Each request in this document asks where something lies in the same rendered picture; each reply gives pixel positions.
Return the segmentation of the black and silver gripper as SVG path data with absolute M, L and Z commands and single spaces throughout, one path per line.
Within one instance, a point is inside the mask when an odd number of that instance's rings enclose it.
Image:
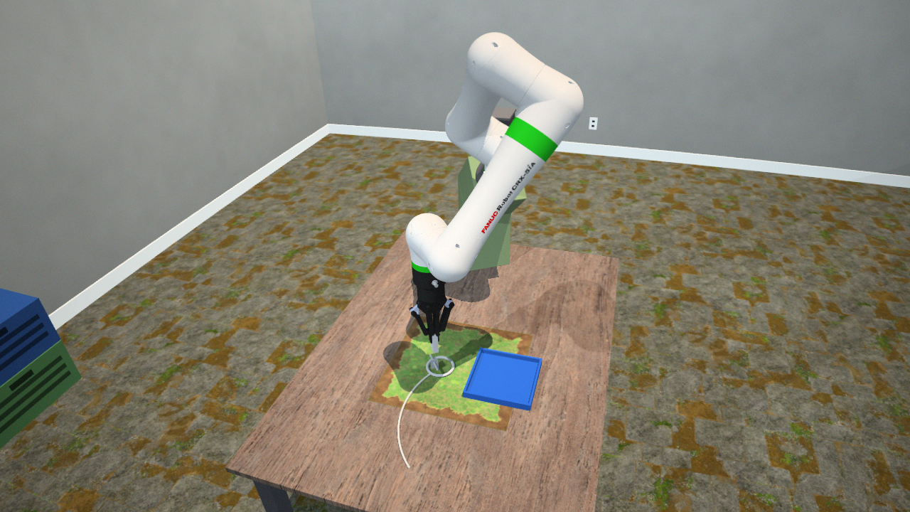
M 412 312 L 412 316 L 417 319 L 420 328 L 422 328 L 422 333 L 424 335 L 429 335 L 429 340 L 431 343 L 430 348 L 432 348 L 432 352 L 438 353 L 439 335 L 441 335 L 441 331 L 445 331 L 446 323 L 448 323 L 448 318 L 449 315 L 451 315 L 451 310 L 454 304 L 452 299 L 446 298 L 444 285 L 436 289 L 422 289 L 419 287 L 417 287 L 417 289 L 417 305 L 410 307 L 409 310 Z M 425 302 L 428 302 L 428 304 L 425 304 Z M 441 315 L 441 309 L 443 306 L 444 310 Z M 424 314 L 426 314 L 428 329 L 426 329 L 425 325 L 423 325 L 424 323 L 422 321 L 422 318 L 419 316 L 419 310 L 422 310 Z M 439 321 L 440 316 L 441 321 Z

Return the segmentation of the blue tray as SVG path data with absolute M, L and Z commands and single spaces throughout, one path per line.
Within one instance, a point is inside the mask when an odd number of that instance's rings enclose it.
M 542 358 L 480 348 L 464 398 L 530 411 L 541 368 Z

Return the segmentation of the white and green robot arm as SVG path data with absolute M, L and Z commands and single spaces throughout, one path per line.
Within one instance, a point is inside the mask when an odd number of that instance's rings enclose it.
M 519 107 L 509 127 L 491 117 L 500 98 Z M 445 130 L 453 144 L 480 160 L 477 184 L 448 226 L 432 213 L 407 224 L 417 287 L 436 289 L 469 273 L 498 220 L 555 152 L 582 110 L 578 84 L 509 36 L 485 33 L 472 43 L 464 88 L 446 116 Z

